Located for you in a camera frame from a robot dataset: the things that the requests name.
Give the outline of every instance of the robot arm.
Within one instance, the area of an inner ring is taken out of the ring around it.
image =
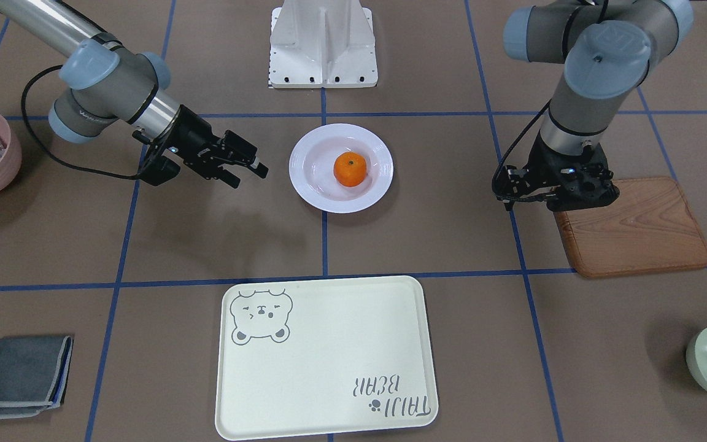
[[[95,139],[116,120],[136,130],[148,144],[141,179],[159,185],[179,173],[164,157],[167,149],[205,179],[221,179],[238,187],[239,178],[223,165],[239,165],[266,178],[255,146],[227,131],[219,138],[211,126],[165,92],[168,67],[154,53],[133,54],[61,0],[0,0],[0,13],[68,57],[59,77],[69,86],[54,101],[48,122],[69,142]]]
[[[625,98],[673,52],[693,20],[688,0],[635,0],[596,6],[558,0],[515,11],[503,31],[511,58],[563,63],[528,163],[500,168],[493,182],[511,210],[522,196],[560,212],[611,204],[619,191],[598,141]]]

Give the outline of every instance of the wooden cutting board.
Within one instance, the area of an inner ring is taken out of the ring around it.
[[[584,277],[685,271],[707,266],[707,243],[670,177],[614,180],[607,207],[556,212],[566,257]]]

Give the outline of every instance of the gray cloth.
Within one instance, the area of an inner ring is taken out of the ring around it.
[[[71,353],[70,336],[0,339],[0,419],[61,405]]]

